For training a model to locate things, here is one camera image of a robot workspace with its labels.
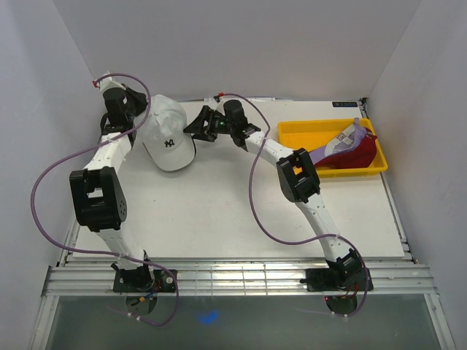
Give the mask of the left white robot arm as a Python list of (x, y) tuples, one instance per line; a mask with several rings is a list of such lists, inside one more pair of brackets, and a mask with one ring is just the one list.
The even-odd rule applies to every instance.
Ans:
[(101, 119), (99, 147), (91, 161), (69, 175), (78, 223), (94, 232), (116, 254), (117, 282), (132, 291), (152, 288), (155, 274), (144, 262), (147, 253), (124, 225), (126, 197), (117, 173), (136, 141), (134, 119), (147, 108), (146, 96), (106, 78), (99, 84), (107, 112)]

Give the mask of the white baseball cap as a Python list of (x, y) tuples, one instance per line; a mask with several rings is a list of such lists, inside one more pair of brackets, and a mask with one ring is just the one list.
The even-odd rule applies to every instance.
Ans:
[(139, 129), (144, 148), (163, 171), (178, 171), (190, 165), (196, 146), (184, 129), (188, 119), (182, 105), (164, 95), (151, 98), (150, 115)]

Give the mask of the lavender cap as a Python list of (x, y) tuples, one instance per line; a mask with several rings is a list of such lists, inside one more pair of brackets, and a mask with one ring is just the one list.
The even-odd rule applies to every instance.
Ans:
[(309, 155), (312, 162), (317, 165), (321, 160), (333, 155), (351, 152), (360, 145), (368, 131), (360, 125), (359, 119), (332, 138), (326, 145), (312, 150)]

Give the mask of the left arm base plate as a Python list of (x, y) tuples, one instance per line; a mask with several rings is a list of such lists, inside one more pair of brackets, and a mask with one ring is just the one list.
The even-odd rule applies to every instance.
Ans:
[(125, 283), (121, 276), (120, 271), (115, 273), (112, 291), (117, 293), (151, 293), (162, 292), (170, 293), (175, 292), (174, 278), (162, 270), (153, 271), (154, 279), (146, 287), (135, 287), (133, 284)]

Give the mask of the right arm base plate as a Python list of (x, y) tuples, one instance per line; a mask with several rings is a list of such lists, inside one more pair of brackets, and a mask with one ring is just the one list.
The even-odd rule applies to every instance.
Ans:
[(309, 292), (338, 292), (348, 289), (364, 291), (368, 286), (368, 291), (374, 289), (369, 269), (352, 274), (351, 277), (340, 277), (337, 272), (330, 268), (310, 268), (305, 270), (305, 277), (300, 280), (306, 285)]

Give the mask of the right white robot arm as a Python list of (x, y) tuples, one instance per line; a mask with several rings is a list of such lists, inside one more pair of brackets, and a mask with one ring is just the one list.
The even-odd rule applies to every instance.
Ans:
[(184, 129), (194, 139), (213, 142), (229, 135), (234, 144), (264, 159), (277, 170), (284, 197), (306, 217), (323, 249), (327, 268), (306, 270), (301, 283), (308, 290), (367, 290), (369, 272), (356, 247), (339, 234), (320, 194), (320, 179), (305, 149), (291, 149), (270, 139), (266, 132), (248, 121), (241, 101), (227, 100), (216, 109), (203, 106)]

